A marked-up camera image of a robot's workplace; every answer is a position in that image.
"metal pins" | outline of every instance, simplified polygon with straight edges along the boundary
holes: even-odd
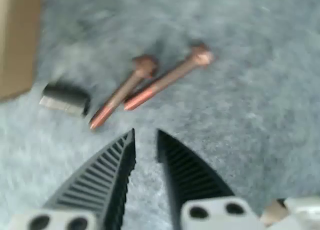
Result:
[[[207,66],[214,60],[213,54],[204,44],[192,48],[192,53],[185,61],[176,66],[175,69],[168,72],[164,76],[155,80],[150,86],[127,99],[124,103],[125,110],[133,110],[148,99],[152,98],[156,93],[160,92],[179,78],[184,77],[187,73],[199,66]]]
[[[101,126],[121,104],[130,92],[142,81],[143,78],[152,76],[157,67],[156,62],[151,56],[143,55],[133,60],[135,70],[128,79],[109,97],[105,104],[95,113],[90,121],[90,129],[96,129]]]

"floor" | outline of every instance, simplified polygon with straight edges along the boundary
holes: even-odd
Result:
[[[0,228],[42,206],[90,156],[132,127],[137,165],[123,229],[171,229],[156,128],[196,151],[252,208],[320,189],[319,0],[44,0],[32,90],[0,105]],[[98,131],[94,111],[153,54],[157,75],[195,41],[217,56]],[[39,106],[48,82],[92,95],[86,119]]]

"cardboard box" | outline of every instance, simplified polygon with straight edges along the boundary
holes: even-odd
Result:
[[[33,83],[42,0],[0,0],[0,100]]]

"copper bolt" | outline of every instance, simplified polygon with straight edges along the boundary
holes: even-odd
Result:
[[[192,53],[180,63],[175,69],[155,80],[150,86],[143,89],[138,94],[127,99],[124,103],[125,110],[133,110],[148,99],[152,98],[156,93],[165,89],[167,86],[184,77],[187,73],[199,66],[208,66],[214,60],[212,52],[201,44],[192,47]]]
[[[135,62],[135,70],[95,113],[90,121],[90,129],[96,129],[101,126],[142,79],[151,77],[157,67],[156,62],[148,55],[136,57],[133,62]]]

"gray carpet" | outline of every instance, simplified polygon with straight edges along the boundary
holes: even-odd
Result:
[[[317,193],[320,169],[319,0],[44,0],[32,90],[0,105],[0,228],[40,207],[91,155],[136,129],[123,229],[171,229],[155,133],[177,137],[257,213],[275,197]],[[202,40],[217,55],[97,133],[88,121],[152,53],[158,75]],[[93,96],[83,120],[38,105],[49,81]]]

